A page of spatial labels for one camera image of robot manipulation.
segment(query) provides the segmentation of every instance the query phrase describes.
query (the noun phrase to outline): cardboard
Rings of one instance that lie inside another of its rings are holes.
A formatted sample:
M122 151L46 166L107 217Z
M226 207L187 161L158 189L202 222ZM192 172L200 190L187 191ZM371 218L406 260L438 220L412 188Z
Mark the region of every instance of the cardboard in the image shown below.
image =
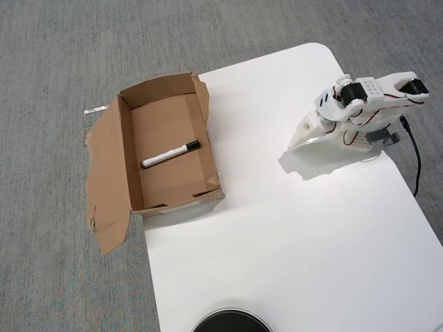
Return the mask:
M122 90L87 136L87 214L102 254L126 237L131 212L155 216L224 196L197 75L157 77ZM141 169L142 160L199 140L201 148Z

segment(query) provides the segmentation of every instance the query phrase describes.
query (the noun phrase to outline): gray carpet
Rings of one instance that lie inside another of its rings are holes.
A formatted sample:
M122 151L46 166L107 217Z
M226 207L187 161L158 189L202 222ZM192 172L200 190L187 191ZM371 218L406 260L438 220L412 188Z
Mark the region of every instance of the gray carpet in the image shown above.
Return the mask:
M105 257L86 228L82 110L147 77L307 42L354 77L423 79L417 200L443 241L442 17L440 0L0 1L0 330L159 331L141 218ZM388 153L413 188L413 148L394 128Z

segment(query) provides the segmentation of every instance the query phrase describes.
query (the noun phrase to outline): black cable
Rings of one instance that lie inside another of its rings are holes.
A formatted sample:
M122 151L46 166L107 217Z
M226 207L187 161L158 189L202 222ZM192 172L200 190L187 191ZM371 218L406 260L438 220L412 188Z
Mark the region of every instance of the black cable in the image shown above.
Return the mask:
M403 128L408 133L408 135L410 137L410 140L413 143L415 154L417 155L417 177L415 178L415 191L414 191L414 197L415 197L417 195L417 193L418 193L418 184L419 184L419 180L420 180L420 172L422 171L422 160L420 158L420 153L418 151L418 146L417 146L417 143L415 142L413 133L410 131L410 127L409 127L409 123L408 123L407 119L404 116L401 116L400 117L400 122L403 125Z

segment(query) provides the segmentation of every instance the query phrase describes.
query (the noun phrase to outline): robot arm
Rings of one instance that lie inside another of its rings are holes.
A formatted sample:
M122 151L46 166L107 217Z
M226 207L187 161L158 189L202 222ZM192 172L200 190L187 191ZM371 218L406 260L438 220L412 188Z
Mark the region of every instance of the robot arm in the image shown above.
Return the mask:
M406 107L421 106L427 97L428 90L413 72L378 80L362 77L352 81L344 75L314 101L316 109L298 125L289 148L329 139L361 150L371 149L378 140L387 145L390 138L396 140L386 127L400 118Z

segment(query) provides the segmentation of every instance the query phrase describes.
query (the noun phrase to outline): cardboard box flap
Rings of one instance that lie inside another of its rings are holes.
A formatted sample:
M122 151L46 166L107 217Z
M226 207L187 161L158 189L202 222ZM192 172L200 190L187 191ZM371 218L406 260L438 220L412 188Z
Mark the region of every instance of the cardboard box flap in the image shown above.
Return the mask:
M87 213L102 254L125 240L131 205L118 98L88 133Z
M202 82L197 74L192 75L192 80L194 81L195 90L200 101L201 114L203 120L206 124L209 116L209 92L206 87L206 83Z
M195 86L190 73L160 76L130 86L120 92L130 109L187 93L195 93Z

